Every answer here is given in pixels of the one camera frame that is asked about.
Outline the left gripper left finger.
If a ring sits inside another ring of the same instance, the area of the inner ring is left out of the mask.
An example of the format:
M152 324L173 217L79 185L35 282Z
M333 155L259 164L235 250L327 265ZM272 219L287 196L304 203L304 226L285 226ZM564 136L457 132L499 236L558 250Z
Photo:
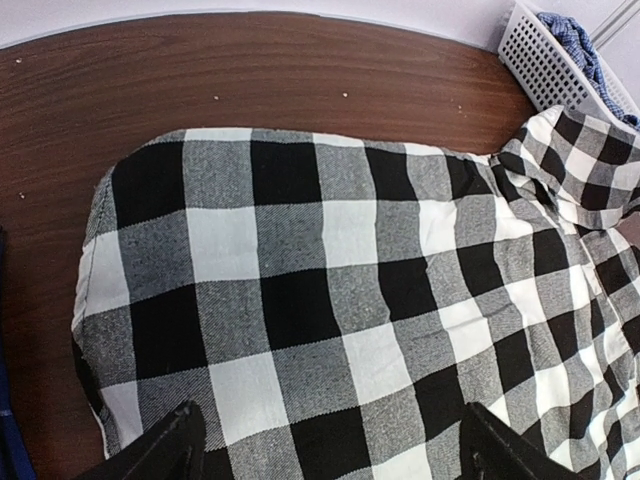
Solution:
M200 407L185 401L85 479L202 479L206 427Z

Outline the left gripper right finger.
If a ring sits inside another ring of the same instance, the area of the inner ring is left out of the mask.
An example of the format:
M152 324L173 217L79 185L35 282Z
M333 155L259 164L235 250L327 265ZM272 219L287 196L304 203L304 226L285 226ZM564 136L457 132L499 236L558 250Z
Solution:
M459 442L462 479L581 479L477 402L465 406Z

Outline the blue plaid shirt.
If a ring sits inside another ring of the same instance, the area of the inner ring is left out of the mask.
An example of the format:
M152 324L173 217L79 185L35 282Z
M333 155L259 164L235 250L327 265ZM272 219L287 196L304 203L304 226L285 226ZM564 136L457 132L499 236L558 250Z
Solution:
M1 478L37 479L30 452L24 440L13 401L13 383L8 367L7 341L5 339L6 294L5 280L7 233L1 227Z

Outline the black white checked shirt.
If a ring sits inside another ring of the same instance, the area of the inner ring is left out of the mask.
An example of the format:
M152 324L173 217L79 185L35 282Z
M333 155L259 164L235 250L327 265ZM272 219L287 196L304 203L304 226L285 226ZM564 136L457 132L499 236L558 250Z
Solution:
M639 137L560 107L498 152L162 135L100 181L71 325L113 457L180 403L209 479L458 479L480 403L639 475Z

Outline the white plastic laundry basket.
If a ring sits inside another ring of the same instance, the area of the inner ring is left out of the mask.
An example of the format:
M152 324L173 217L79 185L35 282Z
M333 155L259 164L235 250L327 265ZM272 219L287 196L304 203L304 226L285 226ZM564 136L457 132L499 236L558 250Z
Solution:
M538 110L562 105L605 121L620 121L565 49L538 20L540 12L544 11L529 2L514 3L498 45L499 59ZM627 113L639 117L639 106L631 94L600 53L597 55L612 99Z

